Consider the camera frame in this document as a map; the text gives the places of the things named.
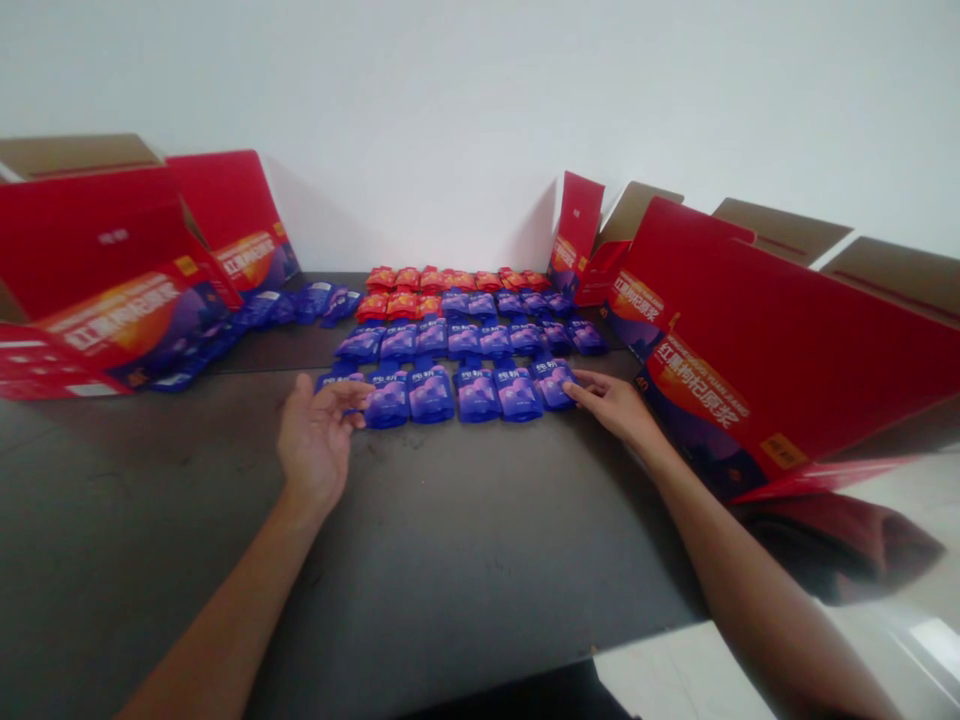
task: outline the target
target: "floor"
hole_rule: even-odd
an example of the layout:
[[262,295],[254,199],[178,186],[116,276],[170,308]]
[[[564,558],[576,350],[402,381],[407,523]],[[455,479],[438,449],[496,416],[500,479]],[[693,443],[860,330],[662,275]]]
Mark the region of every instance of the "floor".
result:
[[[896,596],[827,608],[829,617],[905,718],[960,718],[960,454],[924,458],[844,492],[903,513],[947,554]],[[595,661],[610,691],[644,720],[774,717],[712,622],[601,652]]]

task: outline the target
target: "white tile floor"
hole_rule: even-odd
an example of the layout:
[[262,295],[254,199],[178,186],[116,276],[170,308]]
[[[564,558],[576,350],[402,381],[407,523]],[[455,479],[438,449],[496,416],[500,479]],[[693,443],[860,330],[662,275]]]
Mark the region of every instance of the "white tile floor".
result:
[[[830,618],[905,718],[960,718],[957,685],[938,687],[894,638],[897,631],[930,617],[960,631],[960,454],[924,458],[845,492],[898,510],[946,545],[947,553],[897,596],[829,608]],[[712,622],[602,652],[594,659],[601,680],[643,720],[774,717]]]

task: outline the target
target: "person's left hand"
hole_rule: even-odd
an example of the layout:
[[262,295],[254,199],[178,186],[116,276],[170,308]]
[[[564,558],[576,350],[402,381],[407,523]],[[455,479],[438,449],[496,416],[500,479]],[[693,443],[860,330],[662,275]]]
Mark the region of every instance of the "person's left hand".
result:
[[322,520],[330,514],[347,482],[350,435],[365,426],[363,413],[373,385],[344,381],[313,393],[308,375],[298,375],[283,408],[277,452],[287,477],[285,492]]

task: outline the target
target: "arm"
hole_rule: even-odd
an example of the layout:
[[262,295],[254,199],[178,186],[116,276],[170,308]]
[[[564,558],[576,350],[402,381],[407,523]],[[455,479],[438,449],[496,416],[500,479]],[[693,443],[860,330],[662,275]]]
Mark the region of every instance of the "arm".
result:
[[373,390],[344,382],[314,396],[306,375],[284,406],[277,450],[286,485],[253,543],[120,718],[239,718],[314,538],[343,494],[350,434]]
[[646,464],[717,627],[777,714],[899,717],[830,620],[677,454],[633,386],[575,372],[585,387],[564,390]]

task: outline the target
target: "table surface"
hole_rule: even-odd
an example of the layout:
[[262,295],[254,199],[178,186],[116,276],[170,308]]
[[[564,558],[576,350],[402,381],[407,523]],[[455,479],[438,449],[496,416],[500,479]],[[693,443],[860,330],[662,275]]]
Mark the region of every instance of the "table surface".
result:
[[[0,404],[5,717],[116,711],[239,560],[282,484],[278,347],[181,395]],[[392,717],[705,617],[655,489],[585,413],[362,431],[248,714]]]

